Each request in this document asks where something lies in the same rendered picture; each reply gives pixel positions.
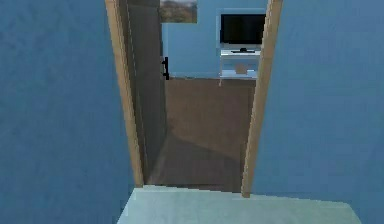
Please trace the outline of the white television stand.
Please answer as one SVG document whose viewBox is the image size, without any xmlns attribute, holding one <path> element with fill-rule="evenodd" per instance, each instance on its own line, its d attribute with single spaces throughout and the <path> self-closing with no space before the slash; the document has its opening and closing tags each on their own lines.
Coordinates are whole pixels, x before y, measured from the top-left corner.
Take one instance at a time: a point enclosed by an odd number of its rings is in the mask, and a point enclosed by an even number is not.
<svg viewBox="0 0 384 224">
<path fill-rule="evenodd" d="M 256 80 L 258 64 L 260 61 L 261 47 L 251 46 L 240 49 L 239 45 L 226 45 L 220 43 L 220 16 L 222 14 L 265 14 L 265 8 L 220 8 L 216 14 L 216 54 L 219 57 L 218 78 L 222 80 Z M 244 64 L 246 74 L 237 74 L 235 66 Z"/>
</svg>

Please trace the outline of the black television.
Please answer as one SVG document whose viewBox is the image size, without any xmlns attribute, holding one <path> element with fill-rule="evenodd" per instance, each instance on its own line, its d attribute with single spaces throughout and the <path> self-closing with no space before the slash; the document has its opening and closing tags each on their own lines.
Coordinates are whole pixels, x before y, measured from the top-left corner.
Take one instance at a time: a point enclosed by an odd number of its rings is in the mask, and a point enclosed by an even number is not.
<svg viewBox="0 0 384 224">
<path fill-rule="evenodd" d="M 263 39 L 265 14 L 222 14 L 220 43 L 239 45 L 240 49 L 260 47 Z"/>
</svg>

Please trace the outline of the brown room door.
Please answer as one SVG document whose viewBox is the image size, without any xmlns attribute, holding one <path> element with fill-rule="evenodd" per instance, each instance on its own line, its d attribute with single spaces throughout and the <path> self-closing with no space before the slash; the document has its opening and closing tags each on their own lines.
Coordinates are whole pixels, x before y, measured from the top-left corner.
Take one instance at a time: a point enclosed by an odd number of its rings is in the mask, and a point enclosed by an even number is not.
<svg viewBox="0 0 384 224">
<path fill-rule="evenodd" d="M 120 0 L 144 183 L 166 138 L 159 0 Z"/>
</svg>

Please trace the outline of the framed landscape picture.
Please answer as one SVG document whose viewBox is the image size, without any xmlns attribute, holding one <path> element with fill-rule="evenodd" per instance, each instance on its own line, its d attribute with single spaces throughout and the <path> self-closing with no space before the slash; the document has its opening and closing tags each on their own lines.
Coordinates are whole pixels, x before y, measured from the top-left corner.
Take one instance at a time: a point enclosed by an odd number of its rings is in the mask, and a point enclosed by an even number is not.
<svg viewBox="0 0 384 224">
<path fill-rule="evenodd" d="M 160 0 L 162 23 L 196 23 L 198 0 Z"/>
</svg>

